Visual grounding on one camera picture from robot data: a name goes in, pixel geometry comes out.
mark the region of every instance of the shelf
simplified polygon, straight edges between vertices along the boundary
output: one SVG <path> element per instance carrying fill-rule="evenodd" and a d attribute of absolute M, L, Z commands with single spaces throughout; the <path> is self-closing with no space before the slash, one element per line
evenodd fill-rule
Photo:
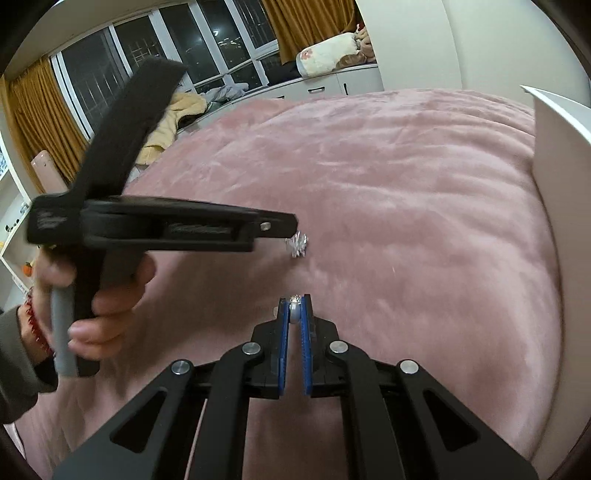
<path fill-rule="evenodd" d="M 22 272 L 25 262 L 32 262 L 38 254 L 38 247 L 27 242 L 27 214 L 12 229 L 0 251 L 0 257 L 13 277 L 20 282 L 20 286 L 28 290 L 33 286 L 33 279 Z"/>
<path fill-rule="evenodd" d="M 13 226 L 19 219 L 22 222 L 21 208 L 24 199 L 18 190 L 10 172 L 5 172 L 0 178 L 0 241 L 6 242 L 9 233 L 5 226 Z"/>
<path fill-rule="evenodd" d="M 25 294 L 13 281 L 12 274 L 5 265 L 0 265 L 0 307 L 4 311 L 20 305 L 25 300 Z"/>

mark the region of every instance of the yellow curtain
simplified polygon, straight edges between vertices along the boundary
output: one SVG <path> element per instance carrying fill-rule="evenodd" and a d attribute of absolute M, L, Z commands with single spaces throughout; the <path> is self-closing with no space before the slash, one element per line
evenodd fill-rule
<path fill-rule="evenodd" d="M 14 112 L 12 111 L 12 106 L 9 101 L 8 83 L 4 78 L 4 75 L 0 77 L 0 99 L 2 100 L 2 108 L 4 109 L 4 115 L 6 116 L 6 122 L 8 124 L 8 133 L 12 137 L 12 142 L 17 149 L 18 156 L 25 165 L 25 170 L 39 193 L 45 193 L 45 190 L 39 181 L 39 177 L 37 177 L 37 174 L 31 165 L 30 160 L 32 159 L 29 159 L 28 149 L 25 147 L 25 139 L 22 137 L 21 129 L 18 127 L 17 120 L 14 117 Z"/>
<path fill-rule="evenodd" d="M 80 169 L 87 141 L 65 104 L 47 57 L 39 59 L 10 83 L 12 110 L 30 162 L 47 150 L 64 178 Z"/>
<path fill-rule="evenodd" d="M 277 37 L 281 62 L 304 48 L 355 31 L 354 0 L 262 0 Z"/>

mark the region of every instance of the sleeve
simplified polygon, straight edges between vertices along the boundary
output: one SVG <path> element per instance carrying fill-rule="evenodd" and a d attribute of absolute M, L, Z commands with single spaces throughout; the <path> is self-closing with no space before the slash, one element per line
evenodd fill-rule
<path fill-rule="evenodd" d="M 0 315 L 0 423 L 12 423 L 57 388 L 53 359 L 33 367 L 21 341 L 17 308 Z"/>

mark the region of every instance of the pink bed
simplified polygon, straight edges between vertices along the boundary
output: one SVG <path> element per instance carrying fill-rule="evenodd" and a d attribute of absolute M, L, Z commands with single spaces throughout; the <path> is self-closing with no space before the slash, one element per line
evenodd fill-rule
<path fill-rule="evenodd" d="M 532 111 L 473 92 L 251 102 L 177 141 L 127 193 L 294 212 L 310 237 L 253 254 L 163 252 L 124 351 L 19 422 L 43 477 L 169 362 L 218 359 L 280 296 L 375 359 L 414 358 L 520 453 L 543 432 L 561 348 L 558 269 L 531 177 Z M 335 399 L 254 401 L 245 479 L 345 478 Z"/>

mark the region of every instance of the white cabinet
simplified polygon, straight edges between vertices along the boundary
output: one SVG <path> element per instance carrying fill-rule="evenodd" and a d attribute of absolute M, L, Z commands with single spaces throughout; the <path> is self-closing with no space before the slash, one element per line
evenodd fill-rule
<path fill-rule="evenodd" d="M 377 65 L 336 72 L 336 78 L 345 95 L 383 92 L 382 76 Z"/>
<path fill-rule="evenodd" d="M 6 311 L 24 301 L 33 280 L 22 267 L 37 255 L 36 245 L 26 239 L 26 216 L 30 199 L 15 179 L 13 165 L 0 136 L 0 151 L 8 168 L 0 176 L 0 307 Z"/>
<path fill-rule="evenodd" d="M 342 95 L 361 95 L 362 93 L 383 92 L 382 77 L 376 64 L 358 65 L 339 70 L 313 79 L 296 79 L 272 87 L 260 89 L 201 117 L 188 131 L 201 129 L 220 118 L 237 106 L 259 99 L 284 99 L 302 102 L 315 98 Z"/>

